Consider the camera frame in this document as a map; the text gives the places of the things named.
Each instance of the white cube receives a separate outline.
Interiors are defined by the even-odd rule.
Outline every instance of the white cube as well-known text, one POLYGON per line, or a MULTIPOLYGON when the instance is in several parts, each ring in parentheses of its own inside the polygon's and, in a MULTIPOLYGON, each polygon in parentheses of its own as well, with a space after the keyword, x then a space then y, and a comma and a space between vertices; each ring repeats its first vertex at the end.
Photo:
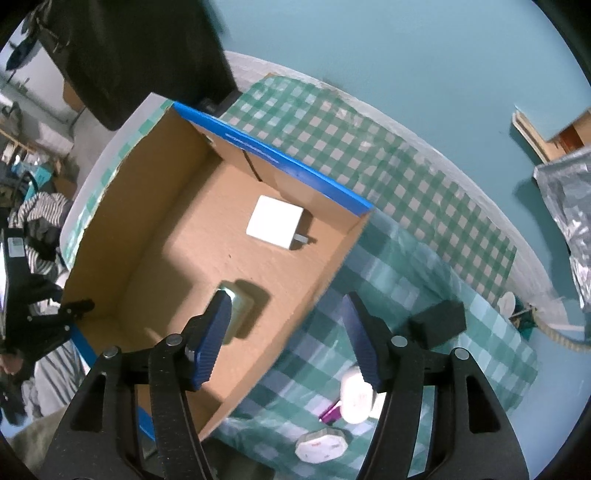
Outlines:
POLYGON ((290 249, 304 209, 261 195, 246 227, 246 234, 290 249))

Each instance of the wooden stick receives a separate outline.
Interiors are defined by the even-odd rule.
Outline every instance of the wooden stick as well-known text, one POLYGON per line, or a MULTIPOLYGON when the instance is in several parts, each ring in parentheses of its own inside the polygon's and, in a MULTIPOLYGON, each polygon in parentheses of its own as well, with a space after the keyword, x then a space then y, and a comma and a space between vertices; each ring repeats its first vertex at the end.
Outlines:
POLYGON ((25 150, 27 150, 27 152, 29 152, 29 153, 35 153, 36 152, 36 150, 33 150, 31 147, 28 147, 25 144, 19 142, 12 135, 6 133, 2 127, 0 127, 0 134, 4 135, 7 139, 9 139, 11 142, 14 142, 16 145, 24 148, 25 150))

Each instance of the green and white checkered tablecloth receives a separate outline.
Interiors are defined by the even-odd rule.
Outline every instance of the green and white checkered tablecloth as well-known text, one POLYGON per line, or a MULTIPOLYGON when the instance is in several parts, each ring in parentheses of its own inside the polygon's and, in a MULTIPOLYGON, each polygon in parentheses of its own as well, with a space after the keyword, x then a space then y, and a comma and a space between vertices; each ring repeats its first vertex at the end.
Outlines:
POLYGON ((271 76, 222 120, 367 198, 492 304, 505 292, 515 245, 457 183, 334 91, 271 76))
MULTIPOLYGON (((392 330, 443 299, 463 302, 467 330, 438 351, 456 346, 470 351, 506 411, 521 402, 536 378, 535 353, 513 325, 427 245, 376 211, 329 289, 269 372, 215 431, 216 437, 289 478, 356 478, 375 420, 358 425, 337 421, 334 427, 345 433, 349 447, 335 460, 311 465, 295 454, 301 435, 323 427, 318 416, 338 400, 340 379, 355 362, 336 314, 341 299, 352 290, 392 330)), ((411 475, 426 464, 433 401, 433 387, 425 388, 411 475)))

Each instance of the black bag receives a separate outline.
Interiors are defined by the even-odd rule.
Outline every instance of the black bag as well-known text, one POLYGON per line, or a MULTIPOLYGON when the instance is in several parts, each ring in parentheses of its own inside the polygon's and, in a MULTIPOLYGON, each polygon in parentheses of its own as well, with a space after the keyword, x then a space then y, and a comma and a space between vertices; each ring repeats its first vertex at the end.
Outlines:
POLYGON ((30 25, 80 100, 111 130, 151 92, 214 113, 236 91, 200 0, 46 0, 30 25))

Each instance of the black clamp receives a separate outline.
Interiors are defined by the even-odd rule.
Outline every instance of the black clamp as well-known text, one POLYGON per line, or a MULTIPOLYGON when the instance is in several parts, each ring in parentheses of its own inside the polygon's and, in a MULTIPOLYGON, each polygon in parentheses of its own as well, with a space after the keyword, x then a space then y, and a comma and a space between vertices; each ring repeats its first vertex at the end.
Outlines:
POLYGON ((505 411, 466 349, 445 355, 423 350, 404 336, 393 336, 383 320, 368 313, 356 293, 345 296, 340 317, 363 379, 376 392, 387 392, 358 480, 408 477, 426 385, 436 388, 431 445, 425 471, 412 478, 529 478, 505 411))

